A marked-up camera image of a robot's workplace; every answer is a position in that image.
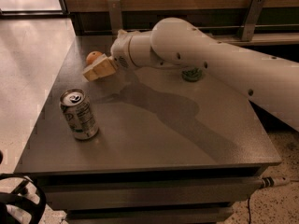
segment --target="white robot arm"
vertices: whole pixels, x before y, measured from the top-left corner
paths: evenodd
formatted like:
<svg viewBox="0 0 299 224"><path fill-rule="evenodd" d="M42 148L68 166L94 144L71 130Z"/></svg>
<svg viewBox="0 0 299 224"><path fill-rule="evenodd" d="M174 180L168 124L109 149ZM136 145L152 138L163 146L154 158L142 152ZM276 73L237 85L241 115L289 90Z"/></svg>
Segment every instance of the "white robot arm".
<svg viewBox="0 0 299 224"><path fill-rule="evenodd" d="M150 32L119 31L118 65L199 67L299 131L299 63L221 43L188 22L168 18Z"/></svg>

